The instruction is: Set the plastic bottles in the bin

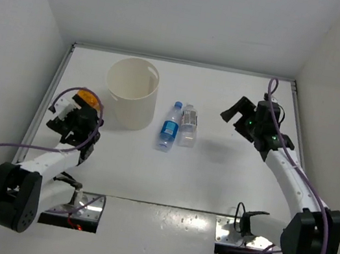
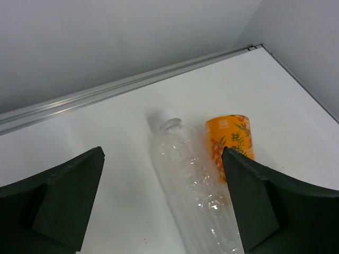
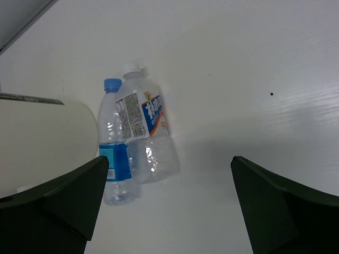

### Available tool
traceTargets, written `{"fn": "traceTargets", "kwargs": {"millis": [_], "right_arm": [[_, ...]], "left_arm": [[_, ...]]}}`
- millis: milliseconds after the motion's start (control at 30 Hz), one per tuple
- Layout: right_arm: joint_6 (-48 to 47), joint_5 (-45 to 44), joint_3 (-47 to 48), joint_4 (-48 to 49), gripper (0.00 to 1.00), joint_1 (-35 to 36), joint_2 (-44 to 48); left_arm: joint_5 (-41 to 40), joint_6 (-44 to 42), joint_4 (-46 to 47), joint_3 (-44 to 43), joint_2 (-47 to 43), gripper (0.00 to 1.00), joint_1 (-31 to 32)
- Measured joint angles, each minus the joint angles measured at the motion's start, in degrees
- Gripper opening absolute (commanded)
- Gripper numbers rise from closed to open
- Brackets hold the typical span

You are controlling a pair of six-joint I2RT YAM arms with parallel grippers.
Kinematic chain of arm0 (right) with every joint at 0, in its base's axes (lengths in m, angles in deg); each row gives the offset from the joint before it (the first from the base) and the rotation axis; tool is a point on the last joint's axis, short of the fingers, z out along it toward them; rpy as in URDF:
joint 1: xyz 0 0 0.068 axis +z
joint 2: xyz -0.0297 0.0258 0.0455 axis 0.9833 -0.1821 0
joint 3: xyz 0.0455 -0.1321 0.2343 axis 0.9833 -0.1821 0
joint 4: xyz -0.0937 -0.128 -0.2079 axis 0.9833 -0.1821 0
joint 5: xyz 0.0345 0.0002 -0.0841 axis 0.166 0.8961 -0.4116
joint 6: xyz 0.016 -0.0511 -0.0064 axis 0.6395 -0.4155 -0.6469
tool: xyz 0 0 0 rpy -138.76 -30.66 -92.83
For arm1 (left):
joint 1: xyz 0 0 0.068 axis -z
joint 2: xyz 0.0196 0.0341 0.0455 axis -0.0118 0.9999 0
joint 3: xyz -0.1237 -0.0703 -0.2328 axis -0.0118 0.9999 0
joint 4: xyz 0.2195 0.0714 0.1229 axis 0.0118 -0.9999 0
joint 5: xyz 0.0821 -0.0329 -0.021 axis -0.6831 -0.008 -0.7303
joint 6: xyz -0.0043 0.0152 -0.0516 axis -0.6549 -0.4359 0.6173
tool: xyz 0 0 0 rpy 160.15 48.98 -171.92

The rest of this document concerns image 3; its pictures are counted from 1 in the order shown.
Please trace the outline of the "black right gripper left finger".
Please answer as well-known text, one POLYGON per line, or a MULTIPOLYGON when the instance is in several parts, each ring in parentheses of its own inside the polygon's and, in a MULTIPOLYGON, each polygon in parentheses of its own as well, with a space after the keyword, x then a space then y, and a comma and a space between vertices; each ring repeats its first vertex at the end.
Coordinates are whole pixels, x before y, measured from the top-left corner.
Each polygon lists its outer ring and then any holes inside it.
POLYGON ((108 159, 99 156, 1 198, 1 253, 84 253, 94 233, 108 167, 108 159))

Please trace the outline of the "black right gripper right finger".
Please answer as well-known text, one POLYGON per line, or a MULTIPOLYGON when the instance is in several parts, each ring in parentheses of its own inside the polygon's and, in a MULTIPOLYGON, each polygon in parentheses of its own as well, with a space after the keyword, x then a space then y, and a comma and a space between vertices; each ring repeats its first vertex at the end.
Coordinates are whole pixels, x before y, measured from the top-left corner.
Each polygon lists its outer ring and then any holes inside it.
POLYGON ((231 172, 253 253, 338 253, 338 196, 241 156, 231 172))

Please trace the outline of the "blue cap water bottle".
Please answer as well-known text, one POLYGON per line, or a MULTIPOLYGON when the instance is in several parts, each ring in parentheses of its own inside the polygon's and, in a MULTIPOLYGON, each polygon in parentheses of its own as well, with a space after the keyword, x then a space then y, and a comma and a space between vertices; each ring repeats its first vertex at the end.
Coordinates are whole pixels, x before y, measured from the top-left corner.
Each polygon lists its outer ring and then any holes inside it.
POLYGON ((122 80, 104 80, 105 95, 97 115, 99 155, 107 157, 109 170, 103 194, 103 201, 109 206, 131 203, 141 196, 140 185, 132 177, 127 146, 124 143, 121 121, 115 105, 115 98, 122 80))

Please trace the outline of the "white cap labelled bottle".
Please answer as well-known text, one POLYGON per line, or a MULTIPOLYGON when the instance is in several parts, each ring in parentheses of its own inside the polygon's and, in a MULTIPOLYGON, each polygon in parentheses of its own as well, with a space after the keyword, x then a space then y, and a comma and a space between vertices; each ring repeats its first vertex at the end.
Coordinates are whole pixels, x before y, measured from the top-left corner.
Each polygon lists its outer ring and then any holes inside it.
POLYGON ((125 65, 115 105, 133 177, 141 184, 159 182, 180 171, 158 86, 135 62, 125 65))

